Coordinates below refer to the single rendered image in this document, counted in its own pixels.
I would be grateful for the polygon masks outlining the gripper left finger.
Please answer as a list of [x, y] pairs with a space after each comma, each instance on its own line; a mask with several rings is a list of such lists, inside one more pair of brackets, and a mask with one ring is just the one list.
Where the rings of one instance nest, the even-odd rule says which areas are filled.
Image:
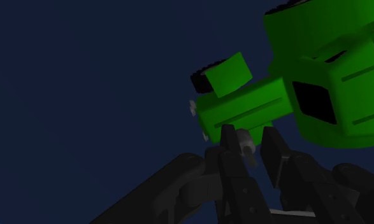
[[271, 224], [271, 213], [240, 155], [233, 125], [200, 157], [182, 153], [89, 224], [183, 224], [214, 202], [219, 224]]

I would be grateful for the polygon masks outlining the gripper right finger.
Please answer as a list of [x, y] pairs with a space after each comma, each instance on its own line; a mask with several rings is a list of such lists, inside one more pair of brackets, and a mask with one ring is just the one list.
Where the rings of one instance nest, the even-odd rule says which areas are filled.
[[265, 127], [261, 158], [288, 210], [312, 208], [318, 224], [374, 224], [374, 174], [350, 163], [331, 171], [309, 154], [289, 148], [279, 131]]

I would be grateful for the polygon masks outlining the green blocky toy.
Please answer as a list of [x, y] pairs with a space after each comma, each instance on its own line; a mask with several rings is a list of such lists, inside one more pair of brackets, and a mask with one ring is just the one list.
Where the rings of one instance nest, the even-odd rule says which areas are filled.
[[252, 83], [241, 53], [196, 71], [191, 101], [205, 139], [233, 125], [241, 154], [265, 127], [294, 115], [301, 136], [325, 148], [374, 146], [374, 0], [287, 0], [263, 17], [269, 76]]

